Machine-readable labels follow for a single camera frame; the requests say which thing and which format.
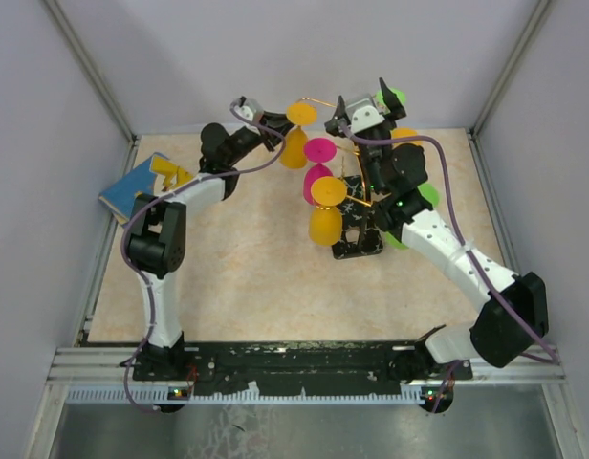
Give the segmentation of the orange wine glass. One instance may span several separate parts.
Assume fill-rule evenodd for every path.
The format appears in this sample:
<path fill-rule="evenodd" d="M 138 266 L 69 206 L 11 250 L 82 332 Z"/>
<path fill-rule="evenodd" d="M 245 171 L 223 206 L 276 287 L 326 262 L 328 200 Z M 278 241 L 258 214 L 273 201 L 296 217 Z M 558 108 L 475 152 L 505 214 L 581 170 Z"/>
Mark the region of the orange wine glass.
<path fill-rule="evenodd" d="M 294 128 L 285 137 L 285 148 L 280 156 L 280 162 L 287 168 L 300 169 L 307 164 L 303 147 L 308 137 L 303 128 L 316 122 L 317 111 L 304 101 L 296 102 L 287 108 L 286 118 Z"/>
<path fill-rule="evenodd" d="M 422 146 L 423 142 L 420 140 L 413 140 L 413 141 L 405 141 L 404 142 L 404 138 L 410 138 L 410 137 L 417 137 L 419 135 L 419 133 L 411 128 L 407 128 L 407 127 L 397 127 L 391 130 L 390 132 L 391 134 L 391 138 L 393 140 L 400 140 L 399 142 L 394 142 L 393 145 L 397 146 L 400 144 L 404 144 L 404 143 L 411 143 L 417 146 Z"/>
<path fill-rule="evenodd" d="M 310 239 L 324 247 L 335 245 L 341 237 L 342 215 L 338 209 L 347 194 L 347 187 L 336 177 L 321 177 L 311 186 L 314 202 L 308 235 Z"/>

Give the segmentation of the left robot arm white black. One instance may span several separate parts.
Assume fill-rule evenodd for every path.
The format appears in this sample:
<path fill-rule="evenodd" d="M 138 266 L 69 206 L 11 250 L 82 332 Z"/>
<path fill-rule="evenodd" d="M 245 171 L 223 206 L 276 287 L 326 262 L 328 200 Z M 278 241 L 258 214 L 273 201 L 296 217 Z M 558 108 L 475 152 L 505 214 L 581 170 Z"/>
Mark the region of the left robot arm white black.
<path fill-rule="evenodd" d="M 160 349 L 153 366 L 170 380 L 181 377 L 187 368 L 186 354 L 174 347 L 183 339 L 176 272 L 185 259 L 188 219 L 233 193 L 239 176 L 246 173 L 235 165 L 258 146 L 275 155 L 247 172 L 274 163 L 285 149 L 286 134 L 294 128 L 284 114 L 244 105 L 233 105 L 231 113 L 245 126 L 229 133 L 219 123 L 206 125 L 201 132 L 199 174 L 161 196 L 140 195 L 120 243 L 122 258 L 142 289 L 147 326 L 140 347 Z"/>

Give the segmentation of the pink wine glass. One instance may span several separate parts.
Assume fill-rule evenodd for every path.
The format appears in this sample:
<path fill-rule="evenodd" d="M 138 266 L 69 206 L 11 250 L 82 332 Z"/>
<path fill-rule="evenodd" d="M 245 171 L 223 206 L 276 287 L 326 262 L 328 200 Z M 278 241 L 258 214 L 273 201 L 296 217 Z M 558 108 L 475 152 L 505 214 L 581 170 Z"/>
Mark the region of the pink wine glass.
<path fill-rule="evenodd" d="M 302 194 L 304 199 L 313 205 L 315 202 L 311 193 L 312 185 L 319 178 L 333 176 L 332 171 L 325 164 L 335 158 L 337 147 L 329 139 L 314 138 L 304 144 L 303 153 L 313 165 L 305 174 Z"/>

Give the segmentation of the gold wine glass rack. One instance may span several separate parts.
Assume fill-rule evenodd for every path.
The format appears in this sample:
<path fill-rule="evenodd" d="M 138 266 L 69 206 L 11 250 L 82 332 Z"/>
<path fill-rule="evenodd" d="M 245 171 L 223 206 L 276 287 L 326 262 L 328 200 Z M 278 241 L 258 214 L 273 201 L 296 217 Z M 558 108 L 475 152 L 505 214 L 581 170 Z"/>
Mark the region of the gold wine glass rack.
<path fill-rule="evenodd" d="M 301 101 L 310 105 L 314 102 L 311 98 L 302 98 Z M 380 253 L 383 249 L 382 238 L 379 231 L 368 223 L 370 192 L 366 189 L 363 174 L 336 178 L 345 183 L 347 194 L 338 205 L 342 215 L 341 237 L 335 245 L 328 246 L 333 256 L 340 260 Z"/>

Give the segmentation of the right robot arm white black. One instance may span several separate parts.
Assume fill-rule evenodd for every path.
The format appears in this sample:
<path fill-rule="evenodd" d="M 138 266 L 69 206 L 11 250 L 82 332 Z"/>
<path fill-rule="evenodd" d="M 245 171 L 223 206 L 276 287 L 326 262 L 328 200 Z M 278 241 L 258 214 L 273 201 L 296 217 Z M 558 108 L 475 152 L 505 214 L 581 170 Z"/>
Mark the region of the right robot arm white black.
<path fill-rule="evenodd" d="M 472 358 L 504 368 L 527 357 L 534 344 L 545 350 L 549 363 L 556 363 L 556 352 L 544 340 L 549 331 L 545 282 L 534 272 L 520 274 L 502 266 L 465 238 L 455 214 L 444 148 L 426 135 L 393 137 L 405 107 L 385 81 L 379 85 L 375 96 L 339 97 L 325 130 L 358 149 L 362 177 L 379 197 L 371 205 L 377 228 L 441 270 L 478 312 L 472 324 L 446 326 L 426 338 L 425 348 L 415 356 L 417 370 L 434 379 L 450 363 Z M 447 220 L 420 190 L 428 179 L 425 144 L 439 157 Z"/>

